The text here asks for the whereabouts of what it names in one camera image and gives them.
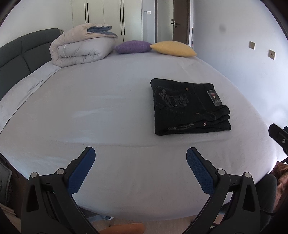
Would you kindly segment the white pillow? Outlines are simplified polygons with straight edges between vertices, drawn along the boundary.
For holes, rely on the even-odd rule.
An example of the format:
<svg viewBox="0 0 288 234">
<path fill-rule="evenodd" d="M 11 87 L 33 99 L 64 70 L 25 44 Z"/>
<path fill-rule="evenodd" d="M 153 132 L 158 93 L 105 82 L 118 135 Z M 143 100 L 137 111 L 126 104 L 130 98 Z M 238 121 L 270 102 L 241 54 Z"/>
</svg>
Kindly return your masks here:
<svg viewBox="0 0 288 234">
<path fill-rule="evenodd" d="M 1 132 L 18 109 L 61 67 L 47 62 L 16 83 L 1 99 Z"/>
</svg>

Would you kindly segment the dark grey headboard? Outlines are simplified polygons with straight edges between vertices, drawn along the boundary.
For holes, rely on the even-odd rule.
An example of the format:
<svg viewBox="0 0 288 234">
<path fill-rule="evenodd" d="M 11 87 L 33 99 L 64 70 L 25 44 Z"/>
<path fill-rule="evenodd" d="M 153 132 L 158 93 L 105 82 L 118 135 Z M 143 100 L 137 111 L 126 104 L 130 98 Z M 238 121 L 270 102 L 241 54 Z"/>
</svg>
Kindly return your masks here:
<svg viewBox="0 0 288 234">
<path fill-rule="evenodd" d="M 21 36 L 1 47 L 0 97 L 20 80 L 51 61 L 50 45 L 62 34 L 58 28 L 44 29 Z"/>
</svg>

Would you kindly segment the black denim pants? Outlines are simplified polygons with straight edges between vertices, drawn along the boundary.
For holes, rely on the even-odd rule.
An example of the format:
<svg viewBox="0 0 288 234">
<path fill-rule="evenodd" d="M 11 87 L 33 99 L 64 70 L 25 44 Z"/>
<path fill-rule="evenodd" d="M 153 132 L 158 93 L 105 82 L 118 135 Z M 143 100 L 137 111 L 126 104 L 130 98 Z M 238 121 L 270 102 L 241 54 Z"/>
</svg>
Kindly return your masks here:
<svg viewBox="0 0 288 234">
<path fill-rule="evenodd" d="M 154 132 L 201 134 L 230 131 L 230 109 L 211 83 L 178 82 L 154 78 L 150 81 L 154 104 Z"/>
</svg>

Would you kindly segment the purple cushion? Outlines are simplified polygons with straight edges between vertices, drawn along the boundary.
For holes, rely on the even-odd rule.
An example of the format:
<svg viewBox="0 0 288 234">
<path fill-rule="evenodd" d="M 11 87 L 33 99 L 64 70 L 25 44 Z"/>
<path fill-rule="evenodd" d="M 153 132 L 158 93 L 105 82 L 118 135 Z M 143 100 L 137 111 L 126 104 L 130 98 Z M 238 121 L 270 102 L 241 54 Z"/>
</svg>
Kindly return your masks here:
<svg viewBox="0 0 288 234">
<path fill-rule="evenodd" d="M 114 50 L 119 54 L 145 53 L 152 50 L 151 43 L 143 40 L 130 40 L 117 45 Z"/>
</svg>

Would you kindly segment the yellow cushion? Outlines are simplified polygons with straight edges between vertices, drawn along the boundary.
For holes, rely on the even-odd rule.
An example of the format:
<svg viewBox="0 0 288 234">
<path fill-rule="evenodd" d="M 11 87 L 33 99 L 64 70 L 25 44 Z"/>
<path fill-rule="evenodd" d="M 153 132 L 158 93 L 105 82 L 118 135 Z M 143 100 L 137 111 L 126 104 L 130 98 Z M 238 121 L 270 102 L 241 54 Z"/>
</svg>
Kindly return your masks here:
<svg viewBox="0 0 288 234">
<path fill-rule="evenodd" d="M 178 41 L 161 41 L 155 44 L 151 44 L 150 48 L 165 55 L 186 58 L 197 56 L 197 53 L 191 47 Z"/>
</svg>

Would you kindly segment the lower wall socket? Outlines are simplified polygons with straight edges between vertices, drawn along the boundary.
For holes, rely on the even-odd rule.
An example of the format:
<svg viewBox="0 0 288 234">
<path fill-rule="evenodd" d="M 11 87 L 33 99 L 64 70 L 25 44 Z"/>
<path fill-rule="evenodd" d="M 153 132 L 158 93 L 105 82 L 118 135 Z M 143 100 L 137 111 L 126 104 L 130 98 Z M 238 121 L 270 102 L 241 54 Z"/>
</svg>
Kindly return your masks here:
<svg viewBox="0 0 288 234">
<path fill-rule="evenodd" d="M 268 57 L 275 60 L 276 53 L 272 50 L 269 50 Z"/>
</svg>

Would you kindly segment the dark nightstand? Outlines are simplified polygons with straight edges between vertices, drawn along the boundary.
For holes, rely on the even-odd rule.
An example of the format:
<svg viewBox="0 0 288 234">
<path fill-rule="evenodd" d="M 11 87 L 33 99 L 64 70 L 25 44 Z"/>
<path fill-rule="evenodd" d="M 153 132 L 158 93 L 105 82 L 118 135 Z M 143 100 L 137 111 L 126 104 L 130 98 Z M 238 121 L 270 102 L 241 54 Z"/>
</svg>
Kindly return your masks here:
<svg viewBox="0 0 288 234">
<path fill-rule="evenodd" d="M 8 169 L 4 164 L 0 164 L 0 199 L 1 203 L 5 204 L 7 201 L 7 195 L 9 190 L 9 184 L 12 171 Z"/>
</svg>

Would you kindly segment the folded blue garment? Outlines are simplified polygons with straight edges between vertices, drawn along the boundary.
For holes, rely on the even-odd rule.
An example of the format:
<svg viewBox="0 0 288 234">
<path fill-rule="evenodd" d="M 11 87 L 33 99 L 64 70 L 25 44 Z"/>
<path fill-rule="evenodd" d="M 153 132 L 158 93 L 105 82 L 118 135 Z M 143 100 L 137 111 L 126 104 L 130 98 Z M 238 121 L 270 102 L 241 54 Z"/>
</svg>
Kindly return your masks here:
<svg viewBox="0 0 288 234">
<path fill-rule="evenodd" d="M 108 26 L 92 26 L 87 29 L 87 33 L 98 33 L 98 34 L 105 34 L 105 35 L 111 35 L 112 32 L 110 31 L 112 27 L 110 25 Z"/>
</svg>

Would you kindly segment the white wardrobe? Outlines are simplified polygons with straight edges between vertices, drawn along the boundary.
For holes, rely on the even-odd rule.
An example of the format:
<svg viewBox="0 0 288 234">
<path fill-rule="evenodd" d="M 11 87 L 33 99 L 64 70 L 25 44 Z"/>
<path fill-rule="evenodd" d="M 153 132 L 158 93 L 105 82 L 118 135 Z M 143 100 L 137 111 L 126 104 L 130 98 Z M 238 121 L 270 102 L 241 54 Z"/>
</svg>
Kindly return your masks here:
<svg viewBox="0 0 288 234">
<path fill-rule="evenodd" d="M 116 44 L 143 39 L 141 0 L 72 1 L 73 26 L 105 24 L 118 38 Z"/>
</svg>

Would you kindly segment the folded beige grey duvet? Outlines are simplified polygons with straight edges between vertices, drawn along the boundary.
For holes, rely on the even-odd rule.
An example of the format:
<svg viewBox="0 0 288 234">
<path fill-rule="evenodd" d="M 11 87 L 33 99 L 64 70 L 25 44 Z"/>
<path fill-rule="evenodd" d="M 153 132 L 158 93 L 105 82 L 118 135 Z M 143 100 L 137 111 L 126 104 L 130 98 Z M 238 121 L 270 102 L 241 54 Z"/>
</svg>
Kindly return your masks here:
<svg viewBox="0 0 288 234">
<path fill-rule="evenodd" d="M 102 60 L 109 55 L 116 45 L 118 36 L 113 32 L 111 35 L 87 33 L 87 29 L 92 26 L 108 24 L 78 25 L 57 37 L 49 48 L 53 64 L 68 67 Z"/>
</svg>

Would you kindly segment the brown door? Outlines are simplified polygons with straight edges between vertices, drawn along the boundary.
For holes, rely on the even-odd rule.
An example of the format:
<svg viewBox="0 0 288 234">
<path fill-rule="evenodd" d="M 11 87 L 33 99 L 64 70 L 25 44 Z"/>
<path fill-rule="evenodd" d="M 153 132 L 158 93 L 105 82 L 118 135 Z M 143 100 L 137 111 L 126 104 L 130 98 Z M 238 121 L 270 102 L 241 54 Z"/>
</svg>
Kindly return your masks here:
<svg viewBox="0 0 288 234">
<path fill-rule="evenodd" d="M 188 44 L 190 30 L 190 0 L 173 1 L 173 40 Z"/>
</svg>

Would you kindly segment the wall socket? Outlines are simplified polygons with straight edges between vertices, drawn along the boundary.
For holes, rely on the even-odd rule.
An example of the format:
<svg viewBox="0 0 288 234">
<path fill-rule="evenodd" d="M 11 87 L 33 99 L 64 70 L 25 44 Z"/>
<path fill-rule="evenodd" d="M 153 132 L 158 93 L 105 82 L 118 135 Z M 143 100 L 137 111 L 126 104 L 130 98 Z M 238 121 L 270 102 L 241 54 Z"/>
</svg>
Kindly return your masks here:
<svg viewBox="0 0 288 234">
<path fill-rule="evenodd" d="M 249 42 L 248 46 L 249 46 L 250 49 L 253 49 L 253 50 L 255 49 L 255 43 L 252 42 L 252 41 Z"/>
<path fill-rule="evenodd" d="M 275 60 L 276 53 L 272 50 L 269 50 L 268 57 Z"/>
</svg>

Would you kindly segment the upper wall socket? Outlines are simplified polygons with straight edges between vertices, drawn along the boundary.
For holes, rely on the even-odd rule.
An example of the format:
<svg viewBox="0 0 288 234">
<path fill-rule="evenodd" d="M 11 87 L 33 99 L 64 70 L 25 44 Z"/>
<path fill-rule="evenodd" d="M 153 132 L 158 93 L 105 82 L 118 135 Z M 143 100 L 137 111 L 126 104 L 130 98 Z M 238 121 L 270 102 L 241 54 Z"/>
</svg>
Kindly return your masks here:
<svg viewBox="0 0 288 234">
<path fill-rule="evenodd" d="M 248 46 L 249 46 L 250 49 L 253 49 L 253 50 L 255 49 L 255 43 L 252 42 L 252 41 L 249 42 Z"/>
</svg>

